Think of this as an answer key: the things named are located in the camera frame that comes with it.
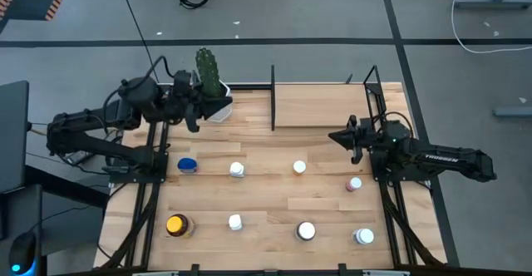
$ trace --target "blue bottle cap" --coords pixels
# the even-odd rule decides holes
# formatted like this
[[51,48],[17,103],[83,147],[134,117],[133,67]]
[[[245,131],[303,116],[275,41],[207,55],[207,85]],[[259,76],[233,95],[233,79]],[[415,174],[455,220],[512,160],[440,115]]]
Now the blue bottle cap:
[[198,163],[194,159],[183,158],[177,163],[177,169],[183,173],[195,173],[198,169]]

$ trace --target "bottle cap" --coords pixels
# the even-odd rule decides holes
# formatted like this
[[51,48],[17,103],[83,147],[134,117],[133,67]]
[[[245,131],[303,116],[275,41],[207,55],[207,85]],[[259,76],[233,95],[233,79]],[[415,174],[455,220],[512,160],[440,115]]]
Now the bottle cap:
[[177,162],[177,169],[186,174],[195,173],[198,169],[198,163],[194,159],[183,158]]
[[229,227],[232,230],[242,229],[242,219],[239,214],[233,214],[229,217]]
[[362,181],[358,177],[353,177],[349,180],[349,186],[353,189],[360,189],[362,187]]
[[316,234],[316,229],[312,223],[303,222],[298,226],[298,234],[302,239],[311,239]]
[[357,231],[357,240],[360,244],[370,244],[375,239],[370,229],[360,229]]
[[240,164],[239,162],[234,162],[231,164],[231,167],[229,168],[229,172],[231,175],[238,175],[241,174],[244,171],[244,166]]
[[293,170],[296,171],[296,173],[303,173],[307,169],[307,165],[302,160],[296,160],[293,163]]
[[183,228],[183,220],[177,216],[171,216],[166,221],[166,230],[170,233],[176,233]]

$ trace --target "gray floor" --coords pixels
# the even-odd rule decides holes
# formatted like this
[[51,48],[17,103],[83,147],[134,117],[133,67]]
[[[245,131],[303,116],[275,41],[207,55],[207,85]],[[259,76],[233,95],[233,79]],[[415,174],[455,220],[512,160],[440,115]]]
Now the gray floor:
[[[452,38],[452,0],[392,0],[403,38]],[[187,11],[176,0],[131,0],[146,39],[357,37],[391,38],[382,0],[211,0]],[[459,11],[462,37],[532,37],[529,11]],[[124,0],[64,0],[52,22],[10,21],[0,41],[137,40]],[[170,69],[193,69],[199,47],[151,47]],[[473,47],[478,50],[500,47]],[[212,47],[226,81],[267,81],[275,64],[279,81],[360,81],[377,64],[385,81],[401,81],[394,46],[269,45]],[[473,55],[458,46],[408,46],[406,54],[432,143],[481,148],[494,158],[497,181],[480,184],[457,174],[441,183],[461,265],[532,271],[528,254],[532,189],[528,159],[530,120],[499,120],[495,106],[532,102],[532,51]],[[30,81],[30,120],[46,122],[59,112],[99,107],[122,78],[142,75],[149,62],[142,47],[0,48],[1,83]],[[28,151],[47,155],[33,134]],[[33,156],[27,162],[70,180],[78,170]],[[91,184],[102,178],[84,179]],[[71,206],[51,200],[49,213]],[[101,224],[97,209],[50,220],[75,221],[86,230],[50,258],[54,273],[87,270]]]

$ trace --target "black stand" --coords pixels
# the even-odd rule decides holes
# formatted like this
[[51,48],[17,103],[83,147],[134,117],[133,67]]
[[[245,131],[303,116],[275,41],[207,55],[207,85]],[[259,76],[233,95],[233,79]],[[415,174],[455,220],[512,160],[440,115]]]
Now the black stand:
[[64,180],[55,175],[51,175],[43,170],[26,165],[26,185],[41,185],[42,190],[85,203],[87,205],[104,209],[107,206],[109,195],[101,193],[98,190],[87,188],[84,185]]

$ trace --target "computer mouse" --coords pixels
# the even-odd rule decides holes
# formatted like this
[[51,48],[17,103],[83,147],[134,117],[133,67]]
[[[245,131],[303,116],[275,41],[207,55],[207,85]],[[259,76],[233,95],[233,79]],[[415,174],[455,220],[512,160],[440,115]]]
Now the computer mouse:
[[35,234],[32,231],[17,236],[9,251],[9,267],[15,275],[30,270],[35,260]]

